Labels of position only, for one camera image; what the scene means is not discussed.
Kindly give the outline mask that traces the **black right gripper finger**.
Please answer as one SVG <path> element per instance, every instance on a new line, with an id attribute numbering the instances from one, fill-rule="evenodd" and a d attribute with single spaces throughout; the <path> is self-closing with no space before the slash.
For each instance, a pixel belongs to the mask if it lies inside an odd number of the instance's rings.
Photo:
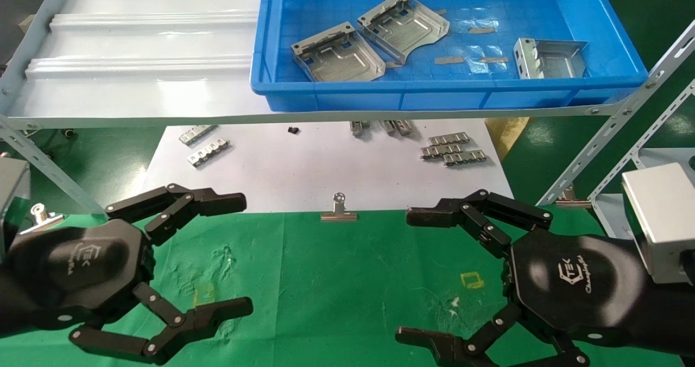
<path id="1" fill-rule="evenodd" d="M 395 332 L 395 340 L 405 345 L 427 348 L 437 366 L 498 366 L 487 350 L 523 317 L 522 308 L 516 303 L 508 303 L 469 339 L 445 332 L 400 326 Z M 590 365 L 589 357 L 566 335 L 551 336 L 551 344 L 556 355 L 516 366 Z"/>
<path id="2" fill-rule="evenodd" d="M 548 230 L 553 216 L 535 206 L 480 189 L 462 199 L 442 198 L 433 208 L 408 208 L 406 222 L 415 227 L 461 227 L 492 256 L 508 258 L 511 237 L 495 226 L 497 219 L 517 229 Z"/>

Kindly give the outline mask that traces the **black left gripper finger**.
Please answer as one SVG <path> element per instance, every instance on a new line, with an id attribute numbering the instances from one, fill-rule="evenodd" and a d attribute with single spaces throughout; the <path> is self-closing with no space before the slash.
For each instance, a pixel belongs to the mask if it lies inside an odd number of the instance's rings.
<path id="1" fill-rule="evenodd" d="M 218 194 L 211 187 L 188 189 L 171 183 L 109 204 L 106 214 L 109 219 L 131 224 L 153 218 L 144 226 L 144 233 L 151 245 L 161 246 L 196 216 L 241 213 L 246 209 L 247 199 L 241 192 Z"/>
<path id="2" fill-rule="evenodd" d="M 214 337 L 223 322 L 251 315 L 254 310 L 251 298 L 242 297 L 206 303 L 182 313 L 144 282 L 132 295 L 165 323 L 159 334 L 147 339 L 104 332 L 101 320 L 77 327 L 69 335 L 71 342 L 93 355 L 164 365 L 189 343 Z"/>

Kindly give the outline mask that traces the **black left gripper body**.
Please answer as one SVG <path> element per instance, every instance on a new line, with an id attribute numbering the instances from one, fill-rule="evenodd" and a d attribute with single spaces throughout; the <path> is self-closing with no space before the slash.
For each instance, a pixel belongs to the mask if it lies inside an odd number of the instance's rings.
<path id="1" fill-rule="evenodd" d="M 121 219 L 18 236 L 2 262 L 2 337 L 117 322 L 154 267 L 147 237 Z"/>

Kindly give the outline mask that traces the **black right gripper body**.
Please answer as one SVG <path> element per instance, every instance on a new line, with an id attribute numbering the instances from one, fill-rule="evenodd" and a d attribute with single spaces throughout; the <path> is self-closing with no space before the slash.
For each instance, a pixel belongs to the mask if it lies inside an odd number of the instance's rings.
<path id="1" fill-rule="evenodd" d="M 657 284 L 635 243 L 534 230 L 507 258 L 519 322 L 544 342 L 565 334 L 602 347 L 693 351 L 693 286 Z"/>

